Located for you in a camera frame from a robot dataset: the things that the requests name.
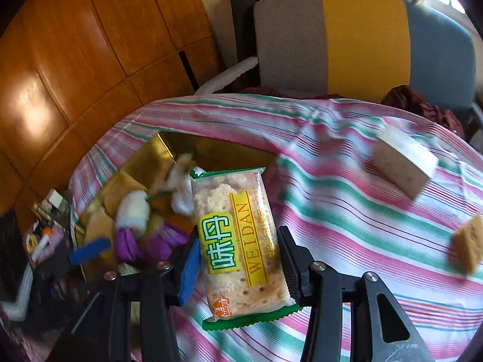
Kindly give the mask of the yellow sponge block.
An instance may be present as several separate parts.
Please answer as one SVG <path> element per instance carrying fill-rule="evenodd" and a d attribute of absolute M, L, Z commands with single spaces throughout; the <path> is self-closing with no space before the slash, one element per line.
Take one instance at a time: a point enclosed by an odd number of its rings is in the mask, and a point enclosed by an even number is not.
<path fill-rule="evenodd" d="M 116 173 L 102 192 L 103 205 L 107 213 L 115 218 L 123 198 L 136 190 L 147 191 L 147 188 L 124 171 Z"/>
<path fill-rule="evenodd" d="M 84 243 L 91 243 L 99 238 L 106 238 L 113 243 L 114 237 L 115 220 L 104 207 L 100 207 L 89 218 Z"/>

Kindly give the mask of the purple snack packet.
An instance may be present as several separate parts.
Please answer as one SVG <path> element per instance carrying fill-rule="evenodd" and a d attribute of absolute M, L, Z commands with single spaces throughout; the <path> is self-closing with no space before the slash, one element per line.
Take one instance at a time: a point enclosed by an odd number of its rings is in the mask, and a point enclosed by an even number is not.
<path fill-rule="evenodd" d="M 185 244 L 189 236 L 184 230 L 167 223 L 149 236 L 146 242 L 142 242 L 135 239 L 134 232 L 128 226 L 123 226 L 116 232 L 113 251 L 121 262 L 160 262 L 167 260 L 177 246 Z"/>

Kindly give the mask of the clear plastic bag bundle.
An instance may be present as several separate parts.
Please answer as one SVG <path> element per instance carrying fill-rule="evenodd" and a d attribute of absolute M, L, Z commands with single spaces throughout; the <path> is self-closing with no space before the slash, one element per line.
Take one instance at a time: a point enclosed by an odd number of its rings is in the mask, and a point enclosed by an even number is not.
<path fill-rule="evenodd" d="M 186 217 L 190 217 L 194 213 L 194 202 L 192 196 L 192 178 L 189 172 L 186 172 L 171 196 L 172 210 Z"/>

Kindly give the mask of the gold metal tin box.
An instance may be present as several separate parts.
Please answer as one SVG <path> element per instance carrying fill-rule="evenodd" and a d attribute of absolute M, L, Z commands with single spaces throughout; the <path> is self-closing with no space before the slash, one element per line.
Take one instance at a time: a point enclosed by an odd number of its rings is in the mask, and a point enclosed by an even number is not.
<path fill-rule="evenodd" d="M 90 218 L 105 206 L 108 192 L 132 190 L 138 186 L 147 189 L 158 186 L 161 179 L 167 178 L 177 157 L 185 153 L 192 154 L 193 162 L 206 171 L 268 167 L 276 159 L 275 153 L 251 146 L 179 132 L 158 132 L 134 151 L 120 170 L 86 204 L 78 220 L 73 223 L 77 246 L 84 246 Z"/>

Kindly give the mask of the small yellow sponge piece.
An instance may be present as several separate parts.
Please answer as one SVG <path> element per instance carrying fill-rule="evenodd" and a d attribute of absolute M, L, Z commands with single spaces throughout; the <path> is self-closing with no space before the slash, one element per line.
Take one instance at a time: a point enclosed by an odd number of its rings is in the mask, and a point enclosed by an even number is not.
<path fill-rule="evenodd" d="M 482 215 L 477 213 L 453 234 L 450 240 L 453 256 L 450 262 L 467 275 L 476 272 L 482 260 Z"/>

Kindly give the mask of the striped bed sheet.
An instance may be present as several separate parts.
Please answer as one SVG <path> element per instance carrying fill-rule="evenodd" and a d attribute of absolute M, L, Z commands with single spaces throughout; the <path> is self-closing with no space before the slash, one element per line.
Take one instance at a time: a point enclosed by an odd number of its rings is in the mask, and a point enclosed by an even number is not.
<path fill-rule="evenodd" d="M 370 164 L 394 125 L 437 156 L 436 175 L 408 199 Z M 418 116 L 362 100 L 205 95 L 158 100 L 110 123 L 71 179 L 72 219 L 160 131 L 233 141 L 274 153 L 264 182 L 277 224 L 337 271 L 374 271 L 438 361 L 455 361 L 482 322 L 482 274 L 452 266 L 450 240 L 482 210 L 482 157 Z"/>

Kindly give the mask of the small white cardboard box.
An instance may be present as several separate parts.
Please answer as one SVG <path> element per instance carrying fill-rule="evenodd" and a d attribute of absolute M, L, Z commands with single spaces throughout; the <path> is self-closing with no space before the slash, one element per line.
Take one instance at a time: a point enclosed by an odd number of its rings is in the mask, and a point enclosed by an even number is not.
<path fill-rule="evenodd" d="M 378 135 L 372 164 L 410 199 L 436 174 L 439 159 L 399 128 L 388 124 Z"/>

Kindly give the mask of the wooden wardrobe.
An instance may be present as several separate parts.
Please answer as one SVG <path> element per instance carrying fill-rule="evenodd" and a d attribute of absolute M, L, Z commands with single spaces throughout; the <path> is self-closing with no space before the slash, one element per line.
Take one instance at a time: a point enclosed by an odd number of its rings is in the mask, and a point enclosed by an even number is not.
<path fill-rule="evenodd" d="M 1 210 L 28 229 L 114 124 L 219 70 L 201 0 L 26 0 L 1 36 Z"/>

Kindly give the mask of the dark red cloth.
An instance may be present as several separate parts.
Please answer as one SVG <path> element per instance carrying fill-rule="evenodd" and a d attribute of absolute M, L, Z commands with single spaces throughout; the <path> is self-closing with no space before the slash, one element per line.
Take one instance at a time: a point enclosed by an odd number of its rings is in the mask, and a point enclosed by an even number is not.
<path fill-rule="evenodd" d="M 439 106 L 428 103 L 418 91 L 408 85 L 392 88 L 384 96 L 382 105 L 405 110 L 428 119 L 431 122 L 436 122 L 462 139 L 465 139 L 462 123 L 451 110 L 442 110 Z"/>

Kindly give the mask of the grey yellow blue headboard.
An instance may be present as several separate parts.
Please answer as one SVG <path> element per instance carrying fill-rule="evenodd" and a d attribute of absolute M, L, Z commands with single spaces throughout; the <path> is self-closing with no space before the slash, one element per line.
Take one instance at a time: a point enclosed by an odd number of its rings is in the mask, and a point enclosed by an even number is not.
<path fill-rule="evenodd" d="M 469 33 L 404 0 L 262 0 L 254 6 L 260 80 L 279 91 L 380 102 L 407 85 L 456 114 L 475 97 Z"/>

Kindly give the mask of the white bed rail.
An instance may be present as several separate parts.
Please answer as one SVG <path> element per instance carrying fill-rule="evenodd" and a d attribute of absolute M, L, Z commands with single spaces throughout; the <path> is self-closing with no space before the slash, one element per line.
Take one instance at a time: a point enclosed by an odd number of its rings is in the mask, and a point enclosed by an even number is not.
<path fill-rule="evenodd" d="M 243 74 L 257 67 L 258 64 L 259 60 L 256 56 L 248 57 L 204 83 L 196 90 L 195 94 L 197 96 L 215 94 L 215 92 L 223 90 L 226 86 L 234 83 Z"/>

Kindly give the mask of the black post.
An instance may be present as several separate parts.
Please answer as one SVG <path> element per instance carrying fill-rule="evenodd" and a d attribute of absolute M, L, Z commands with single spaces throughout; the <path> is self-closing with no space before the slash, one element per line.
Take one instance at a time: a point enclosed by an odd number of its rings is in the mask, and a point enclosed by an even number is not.
<path fill-rule="evenodd" d="M 247 88 L 260 85 L 260 67 L 257 60 L 257 44 L 254 27 L 254 5 L 260 0 L 230 0 L 232 23 L 235 33 L 237 62 L 254 58 L 254 67 L 243 73 L 237 80 L 237 88 Z"/>

